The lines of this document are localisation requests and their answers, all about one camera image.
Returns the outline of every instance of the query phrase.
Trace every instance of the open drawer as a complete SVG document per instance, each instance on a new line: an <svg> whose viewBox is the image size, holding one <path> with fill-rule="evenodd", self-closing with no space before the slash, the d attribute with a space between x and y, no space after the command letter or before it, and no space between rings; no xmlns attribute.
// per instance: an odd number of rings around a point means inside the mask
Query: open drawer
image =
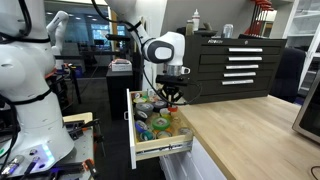
<svg viewBox="0 0 320 180"><path fill-rule="evenodd" d="M134 108L132 103L132 97L134 97L133 94L135 93L147 95L147 92L144 91L129 92L129 89L127 89L127 119L129 123L129 141L132 169L136 169L136 161L139 160L191 150L193 135L179 135L178 133L179 128L188 127L185 120L178 117L179 113L171 114L172 120L170 129L172 132L172 137L154 139L149 141L140 140L139 133L135 128ZM146 124L150 126L151 120L159 116L160 115L158 113L153 113L153 115L147 119Z"/></svg>

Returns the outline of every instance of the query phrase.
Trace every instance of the drawer handle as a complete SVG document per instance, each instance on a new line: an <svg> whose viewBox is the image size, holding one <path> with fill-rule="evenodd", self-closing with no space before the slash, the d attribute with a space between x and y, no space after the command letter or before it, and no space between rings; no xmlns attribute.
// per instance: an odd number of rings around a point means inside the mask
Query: drawer handle
<svg viewBox="0 0 320 180"><path fill-rule="evenodd" d="M247 72L247 73L224 73L224 77L241 77L241 76L256 76L255 72Z"/></svg>
<svg viewBox="0 0 320 180"><path fill-rule="evenodd" d="M244 66L226 66L226 69L257 69L259 68L258 64L253 65L244 65Z"/></svg>
<svg viewBox="0 0 320 180"><path fill-rule="evenodd" d="M262 48L229 48L229 52L263 52Z"/></svg>
<svg viewBox="0 0 320 180"><path fill-rule="evenodd" d="M127 121L129 120L128 111L126 111L126 112L123 113L123 119L124 119L124 120L127 120Z"/></svg>
<svg viewBox="0 0 320 180"><path fill-rule="evenodd" d="M222 85L235 85L235 84L252 84L253 79L247 79L247 80L239 80L239 81L222 81Z"/></svg>
<svg viewBox="0 0 320 180"><path fill-rule="evenodd" d="M229 57L229 61L262 61L262 57Z"/></svg>

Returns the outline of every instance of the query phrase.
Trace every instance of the wooden countertop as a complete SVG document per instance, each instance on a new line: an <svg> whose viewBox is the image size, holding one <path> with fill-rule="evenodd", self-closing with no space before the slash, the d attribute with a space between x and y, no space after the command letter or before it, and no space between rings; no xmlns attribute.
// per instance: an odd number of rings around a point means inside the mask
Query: wooden countertop
<svg viewBox="0 0 320 180"><path fill-rule="evenodd" d="M320 165L320 146L291 128L297 105L268 96L179 109L227 179L307 180Z"/></svg>
<svg viewBox="0 0 320 180"><path fill-rule="evenodd" d="M84 123L88 123L92 121L92 113L88 112L88 113L75 114L75 115L63 117L64 122L72 122L77 120L84 120Z"/></svg>

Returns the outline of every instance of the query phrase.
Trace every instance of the cabinet drawer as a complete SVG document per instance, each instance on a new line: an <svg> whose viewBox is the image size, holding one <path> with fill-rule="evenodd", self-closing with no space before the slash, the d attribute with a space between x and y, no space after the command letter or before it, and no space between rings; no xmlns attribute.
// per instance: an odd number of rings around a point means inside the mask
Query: cabinet drawer
<svg viewBox="0 0 320 180"><path fill-rule="evenodd" d="M226 70L224 72L199 73L198 80L224 79L233 77L271 77L272 70L255 71L255 70Z"/></svg>
<svg viewBox="0 0 320 180"><path fill-rule="evenodd" d="M215 64L215 65L199 65L199 73L205 72L225 72L226 70L274 70L276 63L238 63L233 64Z"/></svg>
<svg viewBox="0 0 320 180"><path fill-rule="evenodd" d="M139 134L135 128L134 111L132 105L132 97L134 97L135 93L140 93L143 96L147 96L147 92L145 91L129 92L129 89L127 89L129 141L132 169L136 169L136 161L139 160L189 151L192 147L193 135L178 134L179 128L188 127L185 123L185 120L177 115L178 113L172 113L172 117L175 119L171 121L170 126L172 137L140 142ZM150 126L151 120L156 117L159 117L159 115L157 113L153 113L153 115L146 121L146 124Z"/></svg>
<svg viewBox="0 0 320 180"><path fill-rule="evenodd" d="M236 62L277 62L279 55L201 55L200 64L232 64Z"/></svg>
<svg viewBox="0 0 320 180"><path fill-rule="evenodd" d="M270 77L247 77L200 82L203 87L202 95L212 95L264 90L268 88L269 81Z"/></svg>
<svg viewBox="0 0 320 180"><path fill-rule="evenodd" d="M280 47L202 46L200 54L278 55Z"/></svg>

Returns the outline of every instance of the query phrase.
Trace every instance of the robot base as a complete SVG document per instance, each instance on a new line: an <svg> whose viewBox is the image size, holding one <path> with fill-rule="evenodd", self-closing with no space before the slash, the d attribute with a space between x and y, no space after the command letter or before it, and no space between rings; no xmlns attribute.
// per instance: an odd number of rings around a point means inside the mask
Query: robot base
<svg viewBox="0 0 320 180"><path fill-rule="evenodd" d="M61 121L56 121L55 124L56 126L60 126ZM31 174L47 171L54 164L67 156L74 148L74 141L70 138L65 127L61 128L60 126L60 132L55 131L55 135L44 134L44 137L41 137L40 139L39 137L34 138L37 142L30 140L32 137L26 136L25 133L26 132L22 131L19 132L17 142L12 149L8 162L17 155L22 155L24 160L10 177L23 175L35 157L39 157L40 159L32 169ZM4 145L3 150L0 151L3 151L2 153L6 152L10 143L10 141L7 142L7 144Z"/></svg>

